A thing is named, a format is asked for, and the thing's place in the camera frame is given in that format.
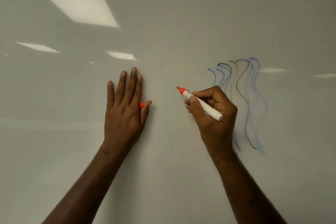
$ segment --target hand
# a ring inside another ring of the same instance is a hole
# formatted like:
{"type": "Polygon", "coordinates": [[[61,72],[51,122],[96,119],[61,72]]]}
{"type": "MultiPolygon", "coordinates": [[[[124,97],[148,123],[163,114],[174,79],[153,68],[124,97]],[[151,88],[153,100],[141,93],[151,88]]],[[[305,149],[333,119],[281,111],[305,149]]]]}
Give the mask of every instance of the hand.
{"type": "Polygon", "coordinates": [[[137,76],[137,68],[133,67],[127,88],[127,72],[122,71],[117,90],[111,81],[107,82],[107,107],[105,114],[105,139],[103,145],[117,149],[130,150],[142,133],[149,107],[152,101],[147,101],[140,110],[142,95],[142,75],[137,76]]]}
{"type": "Polygon", "coordinates": [[[212,158],[235,156],[232,148],[233,128],[235,126],[237,107],[228,99],[219,86],[192,93],[208,103],[223,115],[217,121],[204,113],[197,98],[190,97],[184,103],[188,112],[192,113],[199,127],[202,140],[212,158]]]}

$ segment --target whiteboard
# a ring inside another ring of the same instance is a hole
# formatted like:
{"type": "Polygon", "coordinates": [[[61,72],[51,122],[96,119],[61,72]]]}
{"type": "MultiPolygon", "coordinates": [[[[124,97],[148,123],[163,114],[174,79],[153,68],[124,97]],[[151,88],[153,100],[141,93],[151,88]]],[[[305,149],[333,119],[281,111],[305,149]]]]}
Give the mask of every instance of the whiteboard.
{"type": "Polygon", "coordinates": [[[153,104],[94,223],[235,223],[176,90],[219,84],[238,107],[237,154],[284,219],[334,222],[335,0],[0,7],[1,223],[44,220],[103,141],[107,81],[132,66],[153,104]]]}

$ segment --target orange marker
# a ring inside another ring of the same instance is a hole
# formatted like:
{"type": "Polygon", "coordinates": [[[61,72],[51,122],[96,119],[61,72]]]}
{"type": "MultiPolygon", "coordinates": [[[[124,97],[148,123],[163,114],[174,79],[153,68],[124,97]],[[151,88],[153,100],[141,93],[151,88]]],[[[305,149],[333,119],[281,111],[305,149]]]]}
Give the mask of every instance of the orange marker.
{"type": "MultiPolygon", "coordinates": [[[[176,87],[181,95],[185,96],[187,99],[189,99],[191,96],[195,97],[193,94],[191,94],[189,91],[187,91],[185,88],[180,88],[180,87],[176,87]]],[[[212,108],[210,105],[208,105],[207,103],[205,103],[203,100],[199,99],[198,97],[195,97],[199,100],[203,111],[210,115],[211,117],[213,117],[215,120],[220,121],[223,118],[223,115],[218,112],[216,109],[212,108]]]]}

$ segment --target forearm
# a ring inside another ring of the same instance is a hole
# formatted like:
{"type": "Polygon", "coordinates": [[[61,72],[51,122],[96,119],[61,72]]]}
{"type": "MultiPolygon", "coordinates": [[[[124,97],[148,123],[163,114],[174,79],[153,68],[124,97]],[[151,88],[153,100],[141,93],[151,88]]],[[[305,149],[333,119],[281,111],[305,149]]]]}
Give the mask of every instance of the forearm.
{"type": "Polygon", "coordinates": [[[122,146],[102,145],[96,156],[43,224],[89,224],[128,154],[122,146]]]}
{"type": "Polygon", "coordinates": [[[285,223],[238,157],[212,158],[239,224],[285,223]]]}

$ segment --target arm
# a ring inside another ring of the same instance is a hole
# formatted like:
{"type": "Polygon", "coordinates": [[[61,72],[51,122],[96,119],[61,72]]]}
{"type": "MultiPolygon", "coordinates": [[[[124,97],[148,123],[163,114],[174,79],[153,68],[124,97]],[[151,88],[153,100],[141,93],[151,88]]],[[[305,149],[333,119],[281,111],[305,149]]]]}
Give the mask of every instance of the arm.
{"type": "Polygon", "coordinates": [[[107,83],[105,138],[94,159],[52,210],[43,224],[89,224],[109,189],[122,162],[137,142],[145,127],[151,101],[140,111],[142,76],[132,68],[125,92],[127,72],[122,71],[114,93],[113,83],[107,83]]]}
{"type": "Polygon", "coordinates": [[[202,140],[224,184],[233,213],[239,224],[286,223],[268,201],[258,185],[239,161],[232,148],[237,107],[218,86],[193,92],[210,106],[223,114],[221,121],[207,116],[198,99],[185,100],[188,112],[192,113],[202,140]]]}

